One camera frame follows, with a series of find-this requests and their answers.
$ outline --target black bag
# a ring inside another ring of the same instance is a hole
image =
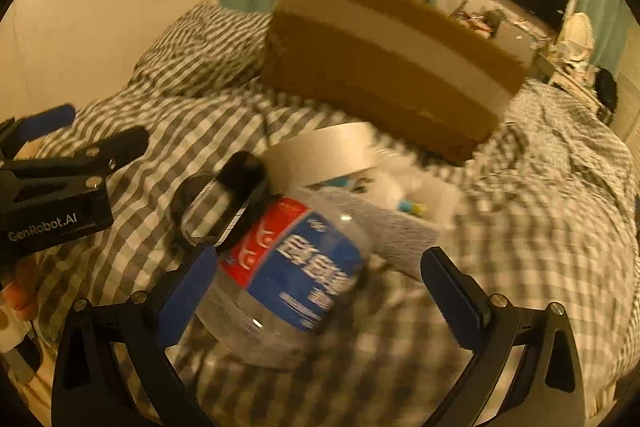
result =
[[[598,71],[594,89],[600,103],[612,113],[615,112],[618,105],[618,85],[609,70]]]

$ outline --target finger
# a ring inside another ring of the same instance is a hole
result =
[[[12,273],[4,273],[2,297],[15,310],[20,320],[30,320],[37,312],[36,282],[37,271],[33,257],[20,259]]]
[[[38,266],[33,255],[18,259],[15,263],[14,282],[29,295],[35,295],[38,282]]]

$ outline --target bed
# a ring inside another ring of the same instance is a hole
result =
[[[140,58],[124,89],[44,140],[39,157],[69,154],[133,125],[150,133],[144,157],[110,178],[113,227],[39,255],[35,326],[52,356],[76,298],[124,301],[178,266],[173,193],[190,174],[215,171],[238,150],[263,151],[263,114],[273,142],[354,120],[260,84],[269,20],[197,5]],[[464,166],[382,132],[377,139],[462,190],[442,245],[461,271],[517,306],[564,303],[588,416],[610,406],[613,385],[640,359],[636,181],[626,146],[572,97],[535,80]],[[292,373],[238,362],[197,317],[167,354],[215,421],[242,427],[421,425],[469,358],[424,285],[375,255]],[[118,355],[138,406],[153,416],[126,353]],[[482,419],[499,407],[517,362],[511,357]],[[34,383],[41,389],[24,392],[39,395],[46,409],[50,374],[42,372]]]

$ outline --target masking tape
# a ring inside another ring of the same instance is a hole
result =
[[[373,137],[371,124],[353,122],[276,143],[262,155],[272,190],[280,194],[375,167]]]

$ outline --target desk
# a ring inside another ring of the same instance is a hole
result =
[[[543,57],[543,55],[537,55],[533,60],[529,74],[545,84],[562,87],[584,107],[589,109],[602,123],[606,125],[611,123],[613,113],[600,103],[600,100],[591,89],[586,87],[586,85],[593,85],[593,68],[587,71],[586,76],[577,72],[571,75],[564,71],[559,64]]]

